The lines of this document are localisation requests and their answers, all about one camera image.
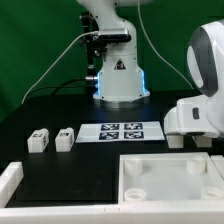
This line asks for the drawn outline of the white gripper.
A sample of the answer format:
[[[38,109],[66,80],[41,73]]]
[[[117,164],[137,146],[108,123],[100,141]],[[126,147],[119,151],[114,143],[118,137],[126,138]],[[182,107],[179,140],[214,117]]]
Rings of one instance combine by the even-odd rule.
[[[208,113],[208,97],[199,95],[177,101],[164,118],[164,132],[167,136],[189,135],[219,138],[224,127],[219,128]]]

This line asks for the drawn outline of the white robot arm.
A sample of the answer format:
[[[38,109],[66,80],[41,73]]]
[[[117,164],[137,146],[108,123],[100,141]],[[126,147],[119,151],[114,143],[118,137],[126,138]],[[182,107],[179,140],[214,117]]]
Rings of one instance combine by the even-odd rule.
[[[149,96],[144,72],[137,63],[136,29],[120,18],[116,7],[138,0],[77,0],[95,19],[99,31],[94,42],[101,45],[103,66],[98,73],[94,98],[107,103],[133,103]],[[193,33],[187,66],[201,94],[177,101],[164,119],[167,135],[224,135],[224,20],[202,25]]]

